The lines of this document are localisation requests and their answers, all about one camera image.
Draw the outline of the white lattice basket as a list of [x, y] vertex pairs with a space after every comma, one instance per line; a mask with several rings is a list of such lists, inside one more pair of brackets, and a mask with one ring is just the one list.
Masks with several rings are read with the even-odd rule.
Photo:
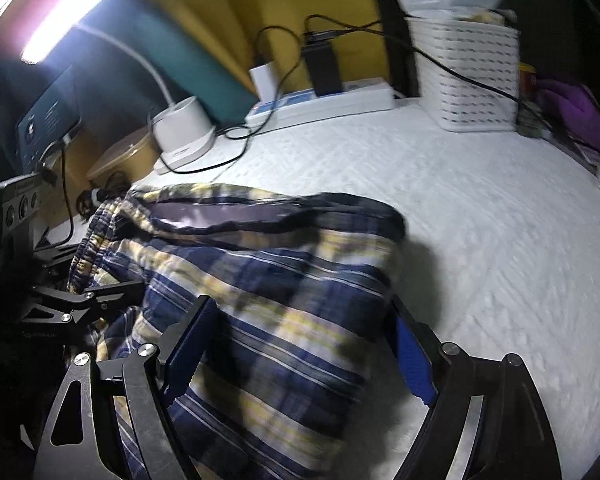
[[515, 128], [519, 91], [516, 29], [408, 18], [420, 105], [451, 132]]

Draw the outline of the white desk lamp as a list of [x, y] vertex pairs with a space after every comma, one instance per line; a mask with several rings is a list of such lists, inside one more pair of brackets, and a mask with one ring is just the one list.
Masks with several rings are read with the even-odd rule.
[[150, 52], [144, 14], [134, 0], [44, 0], [20, 58], [76, 72], [82, 119], [103, 150], [144, 130], [158, 151], [155, 172], [196, 174], [215, 128], [198, 96]]

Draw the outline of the beige plastic container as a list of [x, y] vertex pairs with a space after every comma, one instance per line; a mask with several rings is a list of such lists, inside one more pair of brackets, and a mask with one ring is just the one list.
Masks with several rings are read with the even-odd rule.
[[86, 177], [91, 184], [103, 188], [112, 174], [121, 171], [134, 183], [151, 173], [158, 158], [151, 134], [147, 128], [140, 128], [107, 148]]

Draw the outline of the purple cloth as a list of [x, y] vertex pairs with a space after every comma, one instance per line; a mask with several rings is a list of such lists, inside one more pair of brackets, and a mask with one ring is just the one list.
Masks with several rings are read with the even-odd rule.
[[600, 107], [588, 88], [541, 79], [535, 85], [535, 99], [553, 127], [600, 152]]

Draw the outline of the white power strip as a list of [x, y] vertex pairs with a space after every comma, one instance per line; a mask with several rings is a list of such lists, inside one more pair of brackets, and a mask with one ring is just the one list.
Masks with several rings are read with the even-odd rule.
[[277, 101], [257, 103], [247, 114], [245, 123], [250, 129], [262, 125], [271, 110], [273, 116], [263, 131], [289, 128], [320, 122], [330, 118], [391, 110], [394, 91], [385, 79], [367, 78], [346, 81], [343, 92], [317, 96], [312, 89], [284, 94]]

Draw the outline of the blue yellow plaid pants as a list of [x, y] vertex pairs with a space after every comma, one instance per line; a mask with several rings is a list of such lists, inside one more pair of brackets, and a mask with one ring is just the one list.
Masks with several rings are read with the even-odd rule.
[[68, 287], [141, 281], [86, 340], [97, 359], [157, 341], [195, 300], [219, 308], [170, 415], [206, 479], [324, 479], [370, 374], [405, 222], [377, 200], [234, 184], [137, 188], [93, 214]]

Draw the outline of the black power adapter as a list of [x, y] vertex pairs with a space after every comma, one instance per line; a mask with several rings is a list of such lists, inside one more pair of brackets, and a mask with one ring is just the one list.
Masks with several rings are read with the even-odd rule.
[[305, 44], [302, 58], [316, 96], [332, 96], [343, 92], [338, 61], [329, 41]]

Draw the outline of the teal curtain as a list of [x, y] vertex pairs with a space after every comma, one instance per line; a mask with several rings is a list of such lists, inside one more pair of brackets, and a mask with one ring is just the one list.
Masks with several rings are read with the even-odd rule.
[[238, 124], [256, 102], [252, 91], [151, 2], [104, 0], [80, 24], [143, 55], [163, 76], [174, 100], [196, 96], [218, 124]]

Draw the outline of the white charger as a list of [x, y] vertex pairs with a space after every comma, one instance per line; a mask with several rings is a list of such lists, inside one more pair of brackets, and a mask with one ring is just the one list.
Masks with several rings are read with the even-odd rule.
[[278, 97], [280, 78], [274, 62], [250, 68], [249, 75], [261, 103], [272, 102]]

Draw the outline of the yellow curtain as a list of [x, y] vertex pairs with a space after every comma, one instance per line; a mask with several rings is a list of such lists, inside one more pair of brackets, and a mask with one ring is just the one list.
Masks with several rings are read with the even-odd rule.
[[296, 40], [321, 30], [329, 16], [364, 25], [380, 18], [378, 0], [149, 0], [196, 41], [248, 91], [256, 54], [286, 72], [297, 58]]

